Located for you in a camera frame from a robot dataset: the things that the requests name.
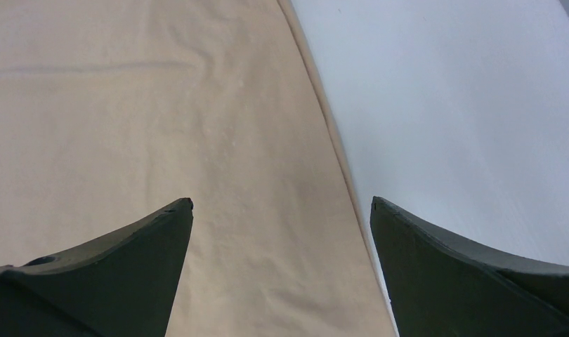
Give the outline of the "beige t shirt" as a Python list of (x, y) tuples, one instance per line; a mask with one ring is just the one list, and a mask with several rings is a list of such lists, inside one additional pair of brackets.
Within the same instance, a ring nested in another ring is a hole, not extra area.
[(0, 1), (0, 265), (175, 199), (168, 336), (392, 336), (279, 1)]

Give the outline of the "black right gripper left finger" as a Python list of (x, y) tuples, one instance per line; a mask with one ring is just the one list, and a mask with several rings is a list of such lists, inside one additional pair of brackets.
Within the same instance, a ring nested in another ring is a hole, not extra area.
[(177, 199), (71, 249), (0, 266), (0, 336), (164, 336), (192, 210)]

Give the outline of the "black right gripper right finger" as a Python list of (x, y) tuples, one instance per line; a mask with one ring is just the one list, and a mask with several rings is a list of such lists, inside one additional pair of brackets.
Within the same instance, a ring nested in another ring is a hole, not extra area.
[(401, 336), (569, 336), (569, 266), (516, 256), (372, 200)]

